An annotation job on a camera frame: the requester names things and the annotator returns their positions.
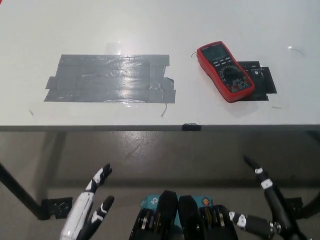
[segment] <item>metal bracket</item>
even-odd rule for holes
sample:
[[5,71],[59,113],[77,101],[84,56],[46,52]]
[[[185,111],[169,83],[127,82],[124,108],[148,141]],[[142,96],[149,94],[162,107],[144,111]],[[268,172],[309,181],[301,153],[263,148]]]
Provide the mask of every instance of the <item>metal bracket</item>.
[[50,218],[66,219],[72,208],[72,197],[43,199],[41,208],[48,213]]

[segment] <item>sticker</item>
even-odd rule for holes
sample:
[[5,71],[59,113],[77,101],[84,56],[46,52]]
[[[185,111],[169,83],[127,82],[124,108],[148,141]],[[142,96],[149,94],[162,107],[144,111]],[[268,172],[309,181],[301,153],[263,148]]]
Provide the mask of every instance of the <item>sticker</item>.
[[207,198],[207,197],[202,198],[201,202],[202,202],[202,204],[205,205],[205,206],[210,205],[210,199]]
[[154,197],[151,201],[152,205],[155,205],[158,202],[158,198]]

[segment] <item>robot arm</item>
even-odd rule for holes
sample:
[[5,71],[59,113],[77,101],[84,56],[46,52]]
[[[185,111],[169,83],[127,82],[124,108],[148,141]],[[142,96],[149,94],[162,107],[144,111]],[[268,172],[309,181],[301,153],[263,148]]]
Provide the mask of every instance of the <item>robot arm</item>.
[[113,196],[107,197],[93,213],[90,220],[88,220],[88,217],[98,187],[104,184],[111,172],[112,168],[107,164],[94,175],[75,201],[60,234],[60,240],[89,240],[96,232],[115,198]]

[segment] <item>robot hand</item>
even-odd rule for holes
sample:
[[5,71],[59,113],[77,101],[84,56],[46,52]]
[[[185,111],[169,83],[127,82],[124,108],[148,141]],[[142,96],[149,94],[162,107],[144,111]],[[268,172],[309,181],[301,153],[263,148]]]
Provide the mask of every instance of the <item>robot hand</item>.
[[261,217],[244,215],[229,211],[230,220],[242,230],[270,239],[279,234],[284,240],[307,240],[300,231],[299,226],[292,216],[284,196],[279,188],[270,180],[268,173],[248,156],[243,156],[244,161],[256,174],[264,191],[264,196],[272,212],[272,221]]
[[88,220],[95,193],[111,172],[112,168],[107,164],[94,175],[75,201],[61,231],[60,240],[89,240],[93,236],[115,200],[113,196],[108,196]]

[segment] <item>white table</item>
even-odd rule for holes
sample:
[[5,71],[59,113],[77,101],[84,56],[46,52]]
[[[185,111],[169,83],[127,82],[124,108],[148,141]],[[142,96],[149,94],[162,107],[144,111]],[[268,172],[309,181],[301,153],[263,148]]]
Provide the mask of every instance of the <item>white table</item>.
[[[319,1],[307,0],[4,0],[0,130],[181,130],[190,123],[316,130],[319,12]],[[278,93],[227,103],[191,57],[214,41],[238,61],[268,66]],[[165,77],[174,79],[175,103],[161,117],[161,103],[43,102],[61,54],[169,54]]]

